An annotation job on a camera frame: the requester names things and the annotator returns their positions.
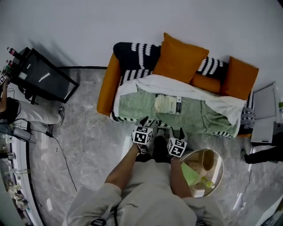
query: green towel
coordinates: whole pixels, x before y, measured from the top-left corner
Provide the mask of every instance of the green towel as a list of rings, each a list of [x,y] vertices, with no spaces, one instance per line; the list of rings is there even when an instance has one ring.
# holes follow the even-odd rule
[[[191,167],[189,167],[186,163],[183,162],[181,164],[181,168],[189,186],[192,185],[199,178],[199,174],[195,172]]]
[[[149,120],[161,120],[173,129],[183,128],[185,132],[213,134],[223,131],[234,134],[237,125],[230,124],[228,119],[212,110],[205,101],[182,98],[181,114],[156,113],[154,111],[155,94],[138,88],[137,93],[120,97],[119,116],[121,118],[139,119],[149,116]]]

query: black shirt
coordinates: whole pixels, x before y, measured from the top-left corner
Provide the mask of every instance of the black shirt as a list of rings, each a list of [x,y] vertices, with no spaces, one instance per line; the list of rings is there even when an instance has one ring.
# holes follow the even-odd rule
[[[19,102],[13,98],[7,98],[7,108],[4,112],[0,112],[0,119],[7,119],[8,124],[15,121],[18,115]]]

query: gray tile floor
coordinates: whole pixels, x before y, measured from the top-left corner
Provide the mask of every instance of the gray tile floor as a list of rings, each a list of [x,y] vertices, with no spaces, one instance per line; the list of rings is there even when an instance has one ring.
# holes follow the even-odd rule
[[[64,149],[71,175],[77,188],[85,185],[98,189],[106,176],[117,165],[131,146],[130,135],[134,125],[119,124],[96,111],[105,70],[72,69],[65,71],[80,81],[80,86],[65,107],[65,121],[54,126],[56,137]],[[56,110],[60,103],[37,98],[47,110]],[[63,222],[76,194],[65,160],[58,143],[34,132],[37,143],[30,145],[31,178],[37,203],[48,226]],[[262,163],[252,166],[251,181],[246,190],[243,210],[233,210],[237,194],[244,192],[249,182],[248,164],[240,161],[239,153],[245,146],[250,150],[248,139],[219,138],[209,135],[189,135],[188,148],[211,148],[224,161],[224,175],[212,196],[217,201],[227,225],[237,226],[244,219],[249,207],[264,188],[283,188],[283,164]],[[52,210],[46,200],[50,198]]]

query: patterned blanket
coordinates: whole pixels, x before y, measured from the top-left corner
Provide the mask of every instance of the patterned blanket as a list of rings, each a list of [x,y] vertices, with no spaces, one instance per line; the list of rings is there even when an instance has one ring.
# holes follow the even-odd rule
[[[145,76],[151,75],[160,57],[160,49],[160,45],[142,43],[119,42],[114,45],[113,51],[115,56],[119,60],[121,67],[121,79],[119,85],[121,86],[125,81],[129,81],[131,79],[143,78]],[[214,59],[212,57],[206,57],[202,61],[196,73],[223,81],[227,70],[227,63]],[[110,118],[117,122],[136,122],[137,120],[134,118],[117,117],[115,116],[113,109],[110,114]],[[242,111],[241,126],[238,134],[251,134],[254,127],[254,120],[254,101],[253,92],[251,91]],[[158,126],[168,127],[170,125],[159,120]],[[232,137],[231,134],[223,131],[219,131],[214,134],[219,136]]]

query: white pants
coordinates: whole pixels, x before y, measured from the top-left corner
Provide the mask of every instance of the white pants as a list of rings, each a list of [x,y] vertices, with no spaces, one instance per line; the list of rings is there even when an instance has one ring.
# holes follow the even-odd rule
[[[19,103],[19,110],[21,111],[16,119],[23,118],[27,121],[30,121],[31,124],[39,131],[46,132],[48,130],[47,124],[60,123],[62,120],[61,115],[58,113],[49,113],[43,108],[27,102],[19,101]]]

